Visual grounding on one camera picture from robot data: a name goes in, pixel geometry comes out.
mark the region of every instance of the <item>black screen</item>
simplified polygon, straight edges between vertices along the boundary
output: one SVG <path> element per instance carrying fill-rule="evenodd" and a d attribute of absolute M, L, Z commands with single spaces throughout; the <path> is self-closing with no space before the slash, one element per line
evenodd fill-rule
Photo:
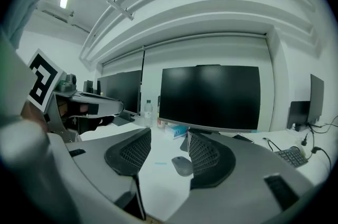
<path fill-rule="evenodd" d="M 322 114 L 324 99 L 324 81 L 311 75 L 311 98 L 310 98 L 310 110 L 308 112 L 307 121 L 319 119 Z"/>
<path fill-rule="evenodd" d="M 307 122 L 310 101 L 292 101 L 290 105 L 287 128 L 291 129 L 292 124 L 305 125 Z"/>
<path fill-rule="evenodd" d="M 257 129 L 258 67 L 197 66 L 163 69 L 162 119 L 229 129 Z"/>
<path fill-rule="evenodd" d="M 104 96 L 121 100 L 125 110 L 139 114 L 141 70 L 98 79 Z"/>

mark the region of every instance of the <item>plastic bottle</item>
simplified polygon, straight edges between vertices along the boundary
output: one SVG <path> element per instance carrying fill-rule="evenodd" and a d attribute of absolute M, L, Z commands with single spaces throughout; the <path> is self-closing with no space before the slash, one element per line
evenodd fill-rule
<path fill-rule="evenodd" d="M 161 97 L 159 96 L 158 99 L 157 99 L 157 127 L 162 129 L 162 128 L 165 127 L 165 124 L 159 118 L 159 105 L 160 105 L 160 101 L 161 101 Z"/>
<path fill-rule="evenodd" d="M 153 125 L 152 112 L 153 112 L 153 106 L 151 104 L 151 101 L 147 100 L 147 104 L 144 106 L 144 124 L 145 124 L 145 127 L 152 127 L 152 125 Z"/>

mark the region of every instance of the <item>black cable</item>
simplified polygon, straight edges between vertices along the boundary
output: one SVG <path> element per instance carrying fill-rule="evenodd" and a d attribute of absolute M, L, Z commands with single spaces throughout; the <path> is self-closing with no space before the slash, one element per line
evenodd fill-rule
<path fill-rule="evenodd" d="M 323 153 L 327 156 L 328 161 L 330 163 L 330 170 L 331 170 L 331 159 L 330 159 L 330 157 L 328 156 L 328 154 L 323 149 L 321 149 L 321 151 L 323 151 Z"/>
<path fill-rule="evenodd" d="M 290 148 L 296 148 L 298 151 L 301 151 L 301 149 L 299 149 L 297 146 L 291 146 Z"/>
<path fill-rule="evenodd" d="M 279 149 L 279 147 L 274 143 L 272 142 L 270 139 L 268 139 L 268 143 L 271 142 L 272 144 L 274 144 L 276 146 L 277 149 Z"/>
<path fill-rule="evenodd" d="M 141 68 L 141 85 L 142 85 L 142 80 L 143 80 L 143 67 L 144 67 L 144 57 L 146 55 L 146 50 L 143 50 L 143 58 L 142 58 L 142 68 Z"/>
<path fill-rule="evenodd" d="M 311 125 L 309 125 L 309 128 L 310 128 L 310 131 L 312 133 L 312 150 L 313 150 L 313 148 L 315 147 L 315 133 L 313 133 L 313 129 L 312 129 Z"/>
<path fill-rule="evenodd" d="M 306 144 L 307 144 L 307 135 L 308 135 L 309 133 L 310 133 L 310 131 L 306 133 L 305 138 L 302 140 L 302 142 L 301 142 L 301 145 L 302 145 L 302 146 L 306 146 Z"/>
<path fill-rule="evenodd" d="M 270 143 L 269 143 L 269 140 L 268 140 L 268 139 L 267 139 L 267 142 L 268 142 L 268 145 L 269 145 L 269 147 L 270 147 L 271 151 L 274 151 L 274 149 L 271 147 L 271 145 L 270 145 Z"/>
<path fill-rule="evenodd" d="M 317 151 L 323 151 L 323 153 L 327 156 L 327 158 L 328 158 L 328 161 L 329 161 L 329 163 L 330 163 L 330 170 L 331 170 L 331 159 L 330 159 L 330 157 L 328 156 L 328 154 L 325 152 L 325 150 L 323 150 L 322 148 L 320 148 L 320 147 L 313 147 L 313 149 L 311 150 L 311 152 L 312 153 L 316 153 Z"/>
<path fill-rule="evenodd" d="M 318 128 L 322 128 L 324 126 L 327 126 L 327 125 L 333 125 L 335 127 L 338 127 L 338 125 L 335 125 L 335 124 L 323 124 L 323 125 L 311 125 L 312 127 L 318 127 Z"/>
<path fill-rule="evenodd" d="M 317 134 L 324 134 L 324 133 L 327 133 L 329 130 L 330 130 L 330 128 L 331 128 L 331 126 L 332 125 L 334 125 L 333 124 L 333 122 L 334 122 L 334 120 L 336 120 L 336 118 L 338 118 L 338 115 L 336 116 L 336 117 L 334 117 L 333 118 L 333 120 L 332 120 L 332 122 L 330 123 L 330 124 L 327 124 L 327 125 L 329 125 L 329 127 L 328 127 L 328 129 L 325 131 L 325 132 L 316 132 L 315 130 L 313 130 L 313 132 L 315 132 L 315 133 L 317 133 Z"/>

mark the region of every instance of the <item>gray mouse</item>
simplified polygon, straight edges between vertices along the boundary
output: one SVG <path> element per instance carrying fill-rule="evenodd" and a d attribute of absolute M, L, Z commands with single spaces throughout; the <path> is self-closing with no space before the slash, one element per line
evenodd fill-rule
<path fill-rule="evenodd" d="M 180 176 L 187 177 L 193 173 L 192 163 L 184 156 L 177 156 L 171 159 L 173 165 Z"/>

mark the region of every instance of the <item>desk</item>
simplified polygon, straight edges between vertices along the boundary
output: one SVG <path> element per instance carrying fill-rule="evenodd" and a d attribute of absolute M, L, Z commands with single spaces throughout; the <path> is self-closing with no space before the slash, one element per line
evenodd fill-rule
<path fill-rule="evenodd" d="M 181 177 L 177 174 L 171 159 L 177 156 L 184 156 L 190 160 L 187 152 L 180 150 L 184 138 L 169 139 L 162 129 L 158 129 L 156 121 L 152 127 L 152 149 L 140 173 L 140 191 L 143 206 L 146 213 L 161 221 L 166 221 L 188 198 L 190 191 L 190 180 L 193 175 Z M 133 123 L 122 126 L 110 124 L 98 127 L 95 131 L 83 133 L 83 141 L 108 137 L 121 134 L 127 131 L 143 128 L 143 119 L 137 117 Z M 261 132 L 254 134 L 243 134 L 251 138 L 256 144 L 270 150 L 267 141 L 263 137 L 270 138 L 281 149 L 288 149 L 295 146 L 298 138 L 303 139 L 308 130 L 296 132 L 293 130 L 283 130 L 278 132 Z M 325 134 L 315 134 L 315 146 L 323 148 L 331 158 L 332 165 L 335 163 L 338 151 L 338 131 L 336 127 L 331 127 Z M 304 147 L 306 156 L 310 155 L 312 149 L 312 134 L 307 137 L 307 146 Z M 328 159 L 323 152 L 318 151 L 309 162 L 297 170 L 307 177 L 314 185 L 326 180 L 328 176 Z"/>
<path fill-rule="evenodd" d="M 122 126 L 110 124 L 98 127 L 81 135 L 83 141 L 118 135 L 127 131 L 144 128 L 143 119 Z M 156 121 L 152 127 L 152 149 L 139 172 L 140 191 L 146 213 L 158 220 L 167 220 L 188 198 L 190 180 L 193 175 L 180 176 L 171 162 L 177 156 L 190 160 L 187 152 L 180 150 L 184 137 L 170 139 Z"/>

